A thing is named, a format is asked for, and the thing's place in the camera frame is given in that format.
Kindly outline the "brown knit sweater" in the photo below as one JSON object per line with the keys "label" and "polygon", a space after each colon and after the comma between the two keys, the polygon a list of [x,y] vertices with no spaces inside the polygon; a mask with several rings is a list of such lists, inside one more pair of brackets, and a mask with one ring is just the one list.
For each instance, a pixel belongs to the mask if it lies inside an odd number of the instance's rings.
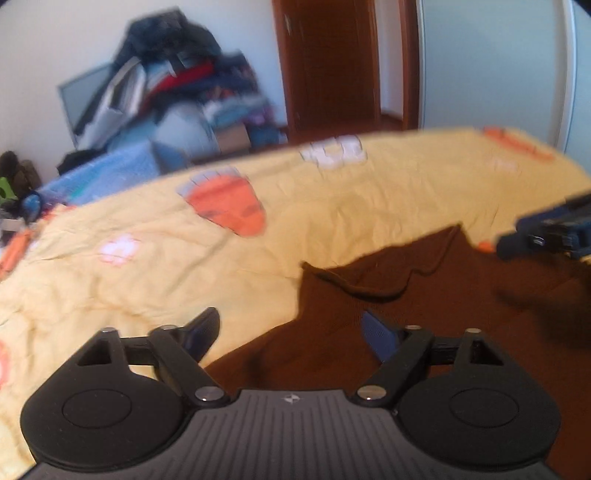
{"label": "brown knit sweater", "polygon": [[363,340],[363,312],[444,337],[477,327],[557,402],[551,467],[590,475],[590,267],[536,253],[509,261],[475,249],[453,226],[346,266],[301,267],[298,311],[214,361],[208,373],[242,389],[353,392],[379,362]]}

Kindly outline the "pile of clothes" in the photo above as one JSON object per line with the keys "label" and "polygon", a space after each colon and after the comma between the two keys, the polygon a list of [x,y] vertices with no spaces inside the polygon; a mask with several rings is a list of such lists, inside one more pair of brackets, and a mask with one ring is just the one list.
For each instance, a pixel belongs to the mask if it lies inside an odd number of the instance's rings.
{"label": "pile of clothes", "polygon": [[178,8],[129,23],[105,76],[71,126],[77,149],[150,139],[192,157],[280,144],[270,99],[242,52],[225,53]]}

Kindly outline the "yellow floral bedspread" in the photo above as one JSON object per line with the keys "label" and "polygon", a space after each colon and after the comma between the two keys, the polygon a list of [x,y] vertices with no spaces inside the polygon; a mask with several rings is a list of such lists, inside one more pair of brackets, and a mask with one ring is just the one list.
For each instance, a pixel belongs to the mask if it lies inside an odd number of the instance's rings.
{"label": "yellow floral bedspread", "polygon": [[[290,321],[301,263],[345,265],[454,224],[473,243],[590,187],[567,156],[510,130],[378,133],[361,161],[324,168],[287,148],[162,177],[58,213],[1,283],[1,475],[33,463],[19,417],[28,397],[96,331],[182,324],[209,306],[221,337],[209,359]],[[235,173],[266,224],[238,236],[179,195],[194,177]]]}

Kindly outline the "white sliding wardrobe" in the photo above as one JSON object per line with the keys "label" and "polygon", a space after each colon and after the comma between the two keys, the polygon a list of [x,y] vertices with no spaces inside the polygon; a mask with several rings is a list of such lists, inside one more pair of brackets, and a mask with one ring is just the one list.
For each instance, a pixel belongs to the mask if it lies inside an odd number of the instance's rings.
{"label": "white sliding wardrobe", "polygon": [[590,166],[590,5],[420,1],[422,128],[520,129]]}

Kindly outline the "blue quilted blanket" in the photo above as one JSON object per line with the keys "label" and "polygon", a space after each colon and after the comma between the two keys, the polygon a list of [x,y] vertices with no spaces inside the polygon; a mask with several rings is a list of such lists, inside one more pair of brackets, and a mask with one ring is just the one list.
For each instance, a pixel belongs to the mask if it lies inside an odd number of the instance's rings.
{"label": "blue quilted blanket", "polygon": [[140,142],[106,153],[42,186],[46,206],[82,206],[182,169],[187,158],[158,142]]}

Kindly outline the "green plastic stool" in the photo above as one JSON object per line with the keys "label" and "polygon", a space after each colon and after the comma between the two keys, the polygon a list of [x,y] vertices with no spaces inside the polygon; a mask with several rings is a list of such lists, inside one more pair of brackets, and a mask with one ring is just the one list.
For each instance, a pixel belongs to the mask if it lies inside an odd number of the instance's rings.
{"label": "green plastic stool", "polygon": [[7,201],[17,200],[18,196],[14,193],[9,181],[5,177],[0,178],[0,204]]}

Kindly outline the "dark plush toy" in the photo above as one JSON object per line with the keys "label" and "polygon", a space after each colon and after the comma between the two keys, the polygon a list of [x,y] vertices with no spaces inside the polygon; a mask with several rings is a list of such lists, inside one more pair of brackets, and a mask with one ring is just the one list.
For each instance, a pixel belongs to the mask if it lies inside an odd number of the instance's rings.
{"label": "dark plush toy", "polygon": [[13,151],[0,156],[1,177],[8,181],[17,198],[25,198],[41,187],[40,176],[30,160],[20,160]]}

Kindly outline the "brown wooden door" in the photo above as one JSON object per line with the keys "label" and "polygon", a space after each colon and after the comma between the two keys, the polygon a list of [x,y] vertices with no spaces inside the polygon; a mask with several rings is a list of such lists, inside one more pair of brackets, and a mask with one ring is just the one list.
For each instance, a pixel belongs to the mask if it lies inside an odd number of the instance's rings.
{"label": "brown wooden door", "polygon": [[398,1],[395,6],[402,36],[400,117],[381,107],[375,2],[273,2],[290,143],[419,128],[419,4]]}

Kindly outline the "grey framed board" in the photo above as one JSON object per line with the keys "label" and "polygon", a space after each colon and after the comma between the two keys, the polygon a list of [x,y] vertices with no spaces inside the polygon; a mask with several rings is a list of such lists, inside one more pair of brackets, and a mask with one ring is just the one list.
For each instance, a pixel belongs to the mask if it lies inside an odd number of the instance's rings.
{"label": "grey framed board", "polygon": [[107,82],[111,64],[90,69],[58,86],[58,93],[65,116],[65,123],[75,149],[79,135],[74,132],[95,93]]}

